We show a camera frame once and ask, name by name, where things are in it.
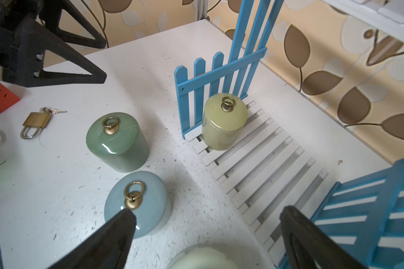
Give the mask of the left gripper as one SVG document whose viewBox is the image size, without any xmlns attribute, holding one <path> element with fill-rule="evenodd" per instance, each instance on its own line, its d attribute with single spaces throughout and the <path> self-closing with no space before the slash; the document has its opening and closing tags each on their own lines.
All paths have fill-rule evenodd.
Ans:
<svg viewBox="0 0 404 269">
<path fill-rule="evenodd" d="M 61 29 L 62 11 L 92 38 Z M 36 21 L 38 15 L 47 29 Z M 0 1 L 3 81 L 23 87 L 103 84 L 107 74 L 67 43 L 96 49 L 107 45 L 71 1 Z"/>
</svg>

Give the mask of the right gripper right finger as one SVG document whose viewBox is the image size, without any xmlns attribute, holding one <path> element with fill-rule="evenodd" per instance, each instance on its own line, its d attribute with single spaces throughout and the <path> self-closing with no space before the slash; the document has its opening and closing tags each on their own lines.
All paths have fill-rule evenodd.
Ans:
<svg viewBox="0 0 404 269">
<path fill-rule="evenodd" d="M 280 220 L 288 264 L 292 269 L 365 268 L 296 207 L 286 206 Z"/>
</svg>

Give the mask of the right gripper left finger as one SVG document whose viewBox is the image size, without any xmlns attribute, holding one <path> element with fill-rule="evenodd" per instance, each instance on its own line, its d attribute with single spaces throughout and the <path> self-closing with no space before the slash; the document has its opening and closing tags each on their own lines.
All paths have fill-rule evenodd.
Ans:
<svg viewBox="0 0 404 269">
<path fill-rule="evenodd" d="M 134 234 L 136 216 L 121 210 L 68 255 L 51 265 L 52 269 L 123 269 Z"/>
</svg>

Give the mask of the blue-grey tea canister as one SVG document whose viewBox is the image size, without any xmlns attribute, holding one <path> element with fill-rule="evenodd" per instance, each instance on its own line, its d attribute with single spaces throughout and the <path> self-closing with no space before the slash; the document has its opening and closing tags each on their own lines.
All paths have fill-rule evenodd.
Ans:
<svg viewBox="0 0 404 269">
<path fill-rule="evenodd" d="M 172 212 L 163 180 L 149 171 L 136 171 L 119 180 L 105 201 L 105 221 L 125 209 L 136 217 L 135 239 L 160 231 Z"/>
</svg>

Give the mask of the blue and white wooden shelf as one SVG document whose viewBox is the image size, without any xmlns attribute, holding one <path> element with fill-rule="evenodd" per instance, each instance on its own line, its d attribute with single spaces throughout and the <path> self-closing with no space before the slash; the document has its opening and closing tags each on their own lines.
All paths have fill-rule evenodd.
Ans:
<svg viewBox="0 0 404 269">
<path fill-rule="evenodd" d="M 282 1 L 261 2 L 250 32 L 249 46 L 242 57 L 252 1 L 243 1 L 228 62 L 218 52 L 210 71 L 205 60 L 194 62 L 194 77 L 186 67 L 176 68 L 175 84 L 182 136 L 194 141 L 205 165 L 214 165 L 212 175 L 222 179 L 222 188 L 278 269 L 291 269 L 281 231 L 280 215 L 286 206 L 296 207 L 313 182 L 328 173 L 281 126 L 263 114 L 248 96 L 259 61 L 267 48 L 268 31 Z M 239 97 L 248 109 L 248 119 L 232 147 L 217 151 L 202 139 L 204 107 L 218 93 Z M 382 237 L 404 238 L 404 159 L 387 168 L 331 188 L 320 185 L 297 208 L 325 235 L 362 265 L 377 269 L 404 269 L 404 251 L 379 245 Z"/>
</svg>

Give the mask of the cream jar with tan lid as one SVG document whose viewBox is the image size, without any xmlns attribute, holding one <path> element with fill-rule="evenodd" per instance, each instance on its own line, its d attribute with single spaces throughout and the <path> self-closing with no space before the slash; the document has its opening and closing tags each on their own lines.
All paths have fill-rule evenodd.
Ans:
<svg viewBox="0 0 404 269">
<path fill-rule="evenodd" d="M 166 269 L 238 269 L 224 253 L 207 245 L 194 245 L 177 254 Z"/>
</svg>

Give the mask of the green tea canister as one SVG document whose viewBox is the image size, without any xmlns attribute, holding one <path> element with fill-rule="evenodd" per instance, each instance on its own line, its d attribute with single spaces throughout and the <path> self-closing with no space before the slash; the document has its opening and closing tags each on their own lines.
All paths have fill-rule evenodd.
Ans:
<svg viewBox="0 0 404 269">
<path fill-rule="evenodd" d="M 86 145 L 91 153 L 121 173 L 138 170 L 149 156 L 149 147 L 137 120 L 115 112 L 97 119 L 88 129 Z"/>
</svg>

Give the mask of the yellow-green tea canister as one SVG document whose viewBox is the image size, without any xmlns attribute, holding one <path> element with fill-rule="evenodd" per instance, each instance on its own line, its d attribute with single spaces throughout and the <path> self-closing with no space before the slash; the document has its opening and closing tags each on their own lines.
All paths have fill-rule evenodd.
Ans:
<svg viewBox="0 0 404 269">
<path fill-rule="evenodd" d="M 232 147 L 248 119 L 244 102 L 230 93 L 211 96 L 205 104 L 202 139 L 212 150 Z"/>
</svg>

